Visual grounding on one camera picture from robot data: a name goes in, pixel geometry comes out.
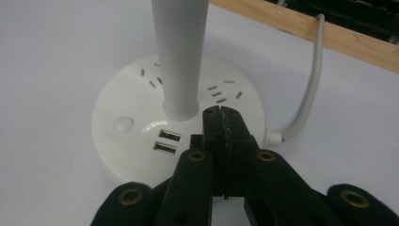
wooden board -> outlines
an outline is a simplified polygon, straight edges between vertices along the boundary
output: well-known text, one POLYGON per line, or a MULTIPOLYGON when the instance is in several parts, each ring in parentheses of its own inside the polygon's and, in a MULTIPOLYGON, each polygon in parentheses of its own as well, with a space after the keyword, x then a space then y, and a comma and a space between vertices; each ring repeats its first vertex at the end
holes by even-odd
MULTIPOLYGON (((299 38, 315 41, 317 20, 263 0, 210 0, 249 19, 275 27, 299 38)), ((399 46, 335 24, 326 23, 326 48, 399 73, 399 46)))

